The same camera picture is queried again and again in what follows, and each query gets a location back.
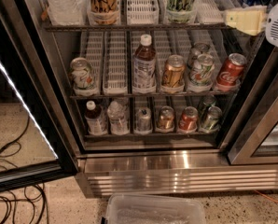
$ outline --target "electrical cord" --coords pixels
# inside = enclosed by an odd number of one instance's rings
[[[4,170],[4,171],[7,170],[5,163],[7,163],[8,165],[10,165],[12,167],[18,168],[18,166],[16,164],[12,163],[11,161],[6,160],[6,158],[14,156],[20,152],[21,143],[19,142],[19,140],[26,133],[28,126],[29,126],[29,122],[30,122],[30,118],[28,117],[27,123],[26,123],[26,126],[25,126],[23,132],[17,138],[15,138],[13,141],[6,143],[5,145],[3,145],[0,148],[0,169],[1,170]],[[3,155],[3,152],[5,152],[8,148],[14,147],[14,146],[17,146],[17,149],[15,149],[15,151],[13,151],[11,154]],[[6,221],[10,217],[12,211],[13,211],[12,223],[13,224],[15,223],[18,203],[28,203],[33,207],[32,219],[29,222],[30,224],[33,223],[33,221],[35,220],[35,211],[36,211],[35,203],[37,203],[41,200],[42,200],[42,204],[41,204],[40,213],[39,213],[38,219],[35,221],[35,223],[38,224],[41,221],[41,219],[44,215],[44,212],[46,210],[47,223],[49,224],[49,209],[48,209],[48,201],[47,201],[47,197],[46,197],[46,193],[45,193],[45,185],[43,184],[43,188],[41,188],[39,185],[33,185],[31,187],[36,189],[39,192],[39,194],[34,198],[28,197],[28,195],[27,195],[28,187],[24,188],[25,199],[18,199],[17,196],[12,191],[7,191],[7,193],[9,193],[12,196],[11,199],[0,194],[0,203],[5,203],[6,207],[7,207],[5,216],[3,217],[3,219],[0,222],[1,224],[6,223]]]
[[[272,197],[269,197],[268,195],[266,195],[266,194],[264,194],[264,193],[262,193],[262,192],[260,192],[260,191],[258,191],[258,190],[254,190],[254,192],[257,193],[257,194],[259,194],[259,195],[261,195],[262,197],[264,197],[264,198],[266,198],[266,199],[268,199],[268,200],[274,202],[274,203],[278,203],[278,200],[277,200],[277,199],[273,199]]]

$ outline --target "bottle cap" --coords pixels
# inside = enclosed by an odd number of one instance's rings
[[[149,46],[151,44],[151,35],[149,35],[149,34],[141,35],[140,43],[143,46]]]
[[[95,103],[93,101],[88,101],[86,103],[86,107],[88,108],[88,110],[93,110],[95,109]]]

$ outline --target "refrigerator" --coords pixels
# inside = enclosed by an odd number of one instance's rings
[[[0,191],[70,175],[88,198],[127,192],[278,189],[278,48],[264,33],[245,35],[225,25],[221,11],[239,7],[237,0],[196,0],[196,21],[186,24],[167,21],[166,0],[153,0],[151,14],[138,15],[137,20],[131,1],[118,0],[116,24],[86,21],[62,26],[51,16],[42,20],[46,12],[50,15],[47,0],[0,0],[0,77],[4,78],[0,85],[3,91],[11,89],[10,100],[0,97],[0,106],[7,103],[0,114],[26,113],[32,123],[28,130],[33,132],[32,127],[39,133],[28,143],[40,141],[22,157],[30,156],[30,161],[8,164],[9,169],[0,165]],[[268,7],[277,3],[271,0]],[[157,51],[157,88],[147,94],[132,88],[132,56],[142,34],[152,36]],[[160,74],[168,57],[179,54],[186,60],[198,41],[211,46],[215,76],[231,53],[246,57],[235,91],[190,91],[187,73],[181,91],[161,89]],[[77,57],[93,67],[94,94],[76,94],[69,69]],[[182,110],[197,108],[206,95],[214,95],[222,110],[218,129],[179,133]],[[118,98],[128,100],[130,132],[111,133],[108,120],[107,134],[90,134],[86,103],[102,100],[108,107]],[[142,105],[151,110],[150,133],[137,131],[136,112]],[[162,133],[157,118],[165,105],[174,109],[175,119],[173,128]],[[20,126],[11,122],[4,122],[7,130]],[[41,154],[39,147],[47,151]]]

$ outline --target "beige object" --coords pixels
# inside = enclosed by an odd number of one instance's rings
[[[243,33],[258,35],[264,31],[266,12],[266,6],[229,9],[224,12],[224,22]]]

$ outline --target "plastic bottle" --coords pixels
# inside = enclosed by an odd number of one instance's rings
[[[130,132],[127,106],[120,101],[112,101],[107,109],[107,115],[111,124],[111,133],[123,135]]]
[[[81,10],[76,0],[48,0],[49,16],[53,25],[84,24]]]
[[[141,35],[140,45],[133,56],[132,89],[149,93],[156,90],[156,50],[151,44],[151,35]]]
[[[90,134],[103,135],[107,133],[104,111],[100,105],[88,101],[86,103],[85,119],[89,125]]]

